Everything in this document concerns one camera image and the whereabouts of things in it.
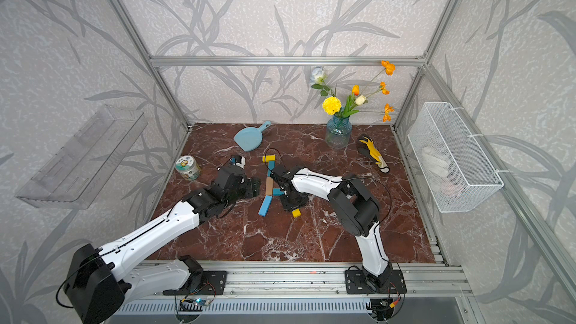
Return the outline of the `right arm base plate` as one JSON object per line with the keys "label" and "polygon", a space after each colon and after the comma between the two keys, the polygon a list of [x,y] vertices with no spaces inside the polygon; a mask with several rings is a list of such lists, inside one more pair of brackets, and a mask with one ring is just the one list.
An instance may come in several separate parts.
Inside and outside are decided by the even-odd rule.
{"label": "right arm base plate", "polygon": [[404,275],[400,269],[385,271],[381,276],[367,278],[356,266],[344,272],[347,294],[386,294],[401,296],[407,293]]}

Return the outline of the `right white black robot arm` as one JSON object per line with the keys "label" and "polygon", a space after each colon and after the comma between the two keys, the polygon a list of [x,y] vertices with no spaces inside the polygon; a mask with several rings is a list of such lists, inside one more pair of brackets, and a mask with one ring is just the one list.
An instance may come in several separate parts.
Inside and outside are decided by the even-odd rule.
{"label": "right white black robot arm", "polygon": [[362,180],[354,174],[330,176],[303,166],[287,169],[282,165],[270,176],[283,191],[280,202],[287,212],[306,206],[310,196],[330,203],[343,228],[358,243],[365,286],[375,293],[384,291],[393,268],[380,234],[380,204]]}

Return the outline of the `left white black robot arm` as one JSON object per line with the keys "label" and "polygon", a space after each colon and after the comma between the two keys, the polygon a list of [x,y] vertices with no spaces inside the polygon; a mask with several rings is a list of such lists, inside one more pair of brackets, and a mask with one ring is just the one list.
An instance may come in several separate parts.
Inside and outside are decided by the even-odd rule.
{"label": "left white black robot arm", "polygon": [[101,247],[85,244],[74,253],[58,288],[82,323],[102,323],[126,302],[163,290],[188,289],[200,268],[186,256],[158,268],[136,267],[180,235],[221,216],[238,200],[260,193],[260,180],[245,173],[246,160],[232,156],[207,187],[183,196],[167,212]]}

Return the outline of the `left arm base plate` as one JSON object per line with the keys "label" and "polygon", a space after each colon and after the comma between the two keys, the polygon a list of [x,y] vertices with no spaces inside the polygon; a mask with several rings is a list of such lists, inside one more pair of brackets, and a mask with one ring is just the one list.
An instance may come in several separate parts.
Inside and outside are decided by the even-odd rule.
{"label": "left arm base plate", "polygon": [[222,296],[227,282],[227,271],[204,271],[192,274],[180,289],[162,292],[164,296],[207,295]]}

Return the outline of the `tan wooden block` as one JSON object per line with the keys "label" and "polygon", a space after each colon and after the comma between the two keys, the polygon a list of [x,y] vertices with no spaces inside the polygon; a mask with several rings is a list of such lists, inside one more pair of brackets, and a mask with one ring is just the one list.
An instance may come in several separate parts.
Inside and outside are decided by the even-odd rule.
{"label": "tan wooden block", "polygon": [[265,195],[266,196],[272,196],[273,195],[273,186],[274,186],[274,181],[271,177],[266,177],[265,178]]}

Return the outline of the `light blue block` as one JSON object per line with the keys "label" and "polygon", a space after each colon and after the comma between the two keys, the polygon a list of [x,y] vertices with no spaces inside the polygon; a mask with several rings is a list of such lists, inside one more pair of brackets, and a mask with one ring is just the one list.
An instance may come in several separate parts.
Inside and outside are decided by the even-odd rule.
{"label": "light blue block", "polygon": [[259,208],[258,215],[265,217],[268,213],[270,205],[272,204],[273,196],[266,195],[261,207]]}

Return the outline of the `small yellow block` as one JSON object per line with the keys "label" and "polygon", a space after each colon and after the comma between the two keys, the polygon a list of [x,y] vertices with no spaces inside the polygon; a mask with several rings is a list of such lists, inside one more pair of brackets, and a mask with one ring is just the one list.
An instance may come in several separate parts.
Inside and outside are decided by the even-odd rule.
{"label": "small yellow block", "polygon": [[268,163],[268,162],[272,162],[272,161],[276,161],[276,156],[274,154],[272,155],[264,155],[262,157],[262,162],[263,163]]}

